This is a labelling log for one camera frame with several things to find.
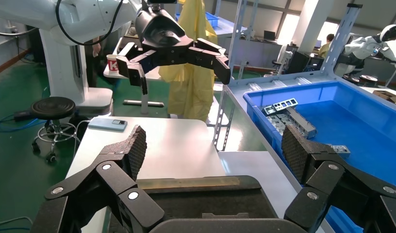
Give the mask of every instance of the window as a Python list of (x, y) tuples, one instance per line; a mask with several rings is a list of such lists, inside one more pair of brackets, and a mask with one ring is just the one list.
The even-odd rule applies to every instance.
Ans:
[(289, 44), (292, 41), (296, 26), (298, 25), (299, 16), (287, 14), (279, 33), (278, 43), (281, 45)]
[(319, 32), (317, 40), (321, 41), (321, 44), (324, 45), (327, 43), (327, 35), (328, 34), (336, 34), (338, 30), (338, 24), (325, 22), (322, 26), (321, 31)]

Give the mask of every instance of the stool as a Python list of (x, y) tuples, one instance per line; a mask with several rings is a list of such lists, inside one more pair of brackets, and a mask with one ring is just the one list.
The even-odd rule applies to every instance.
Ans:
[(59, 121), (60, 119), (71, 116), (75, 110), (75, 103), (64, 97), (49, 97), (36, 101), (31, 105), (32, 115), (35, 118), (47, 121), (45, 126), (37, 132), (37, 136), (32, 142), (32, 150), (33, 152), (40, 152), (39, 145), (36, 143), (37, 139), (51, 143), (51, 152), (46, 156), (48, 163), (56, 160), (54, 153), (56, 143), (71, 138), (74, 138), (80, 143), (80, 140), (76, 136), (76, 127), (70, 123), (61, 123)]
[(360, 80), (355, 78), (353, 75), (347, 75), (345, 74), (344, 76), (342, 76), (343, 79), (347, 80), (350, 83), (353, 83), (355, 85), (358, 85), (360, 83)]
[(377, 85), (378, 79), (369, 76), (369, 75), (361, 75), (360, 76), (360, 83), (362, 86), (374, 87)]

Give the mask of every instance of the black cable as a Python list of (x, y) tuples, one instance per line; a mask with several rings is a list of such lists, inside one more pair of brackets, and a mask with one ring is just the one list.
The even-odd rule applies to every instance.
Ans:
[(65, 34), (65, 36), (66, 36), (69, 40), (71, 40), (73, 43), (75, 43), (75, 44), (77, 44), (77, 45), (83, 45), (83, 46), (91, 46), (91, 45), (99, 44), (99, 43), (101, 43), (103, 40), (105, 40), (105, 39), (110, 35), (110, 33), (111, 33), (112, 30), (113, 30), (113, 26), (115, 25), (115, 21), (116, 21), (116, 17), (118, 16), (119, 9), (121, 9), (122, 3), (123, 3), (123, 0), (121, 0), (121, 1), (119, 2), (118, 7), (116, 8), (115, 14), (113, 15), (112, 25), (110, 25), (110, 29), (109, 29), (109, 31), (105, 34), (105, 36), (103, 36), (100, 40), (98, 40), (98, 41), (96, 41), (96, 42), (93, 42), (93, 43), (81, 43), (81, 42), (78, 42), (78, 41), (74, 40), (72, 37), (70, 37), (70, 36), (66, 33), (65, 29), (64, 29), (63, 26), (62, 26), (62, 23), (60, 22), (59, 7), (60, 7), (60, 2), (61, 2), (61, 1), (62, 1), (62, 0), (58, 0), (58, 1), (57, 1), (56, 9), (55, 9), (56, 20), (57, 20), (57, 23), (59, 24), (60, 30), (61, 30), (61, 31), (63, 32), (63, 34)]
[(0, 122), (8, 122), (8, 121), (12, 121), (12, 120), (15, 120), (15, 119), (1, 120)]
[(29, 31), (25, 31), (22, 33), (0, 33), (0, 36), (8, 36), (8, 37), (22, 36), (22, 35), (27, 35), (29, 33), (37, 31), (37, 30), (39, 30), (39, 28), (33, 28), (33, 29), (30, 29)]
[(15, 37), (15, 40), (16, 40), (16, 46), (17, 46), (17, 57), (19, 58), (19, 60), (23, 63), (33, 64), (34, 62), (25, 62), (22, 60), (22, 58), (20, 57), (20, 52), (19, 52), (19, 37)]

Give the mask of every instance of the humanoid robot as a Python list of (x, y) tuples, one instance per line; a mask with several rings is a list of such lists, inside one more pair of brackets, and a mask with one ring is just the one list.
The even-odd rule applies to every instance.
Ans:
[(351, 73), (355, 67), (362, 67), (364, 59), (376, 56), (394, 64), (396, 68), (396, 56), (388, 47), (387, 41), (396, 40), (396, 25), (385, 27), (381, 33), (373, 36), (359, 37), (345, 45), (345, 51), (340, 55), (338, 63), (346, 64), (345, 69), (338, 70), (337, 75)]

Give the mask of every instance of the smartphone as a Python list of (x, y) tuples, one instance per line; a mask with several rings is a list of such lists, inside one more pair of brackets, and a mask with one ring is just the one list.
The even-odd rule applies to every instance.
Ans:
[(114, 130), (123, 132), (125, 131), (127, 125), (128, 122), (125, 120), (96, 117), (89, 122), (88, 127), (92, 129)]

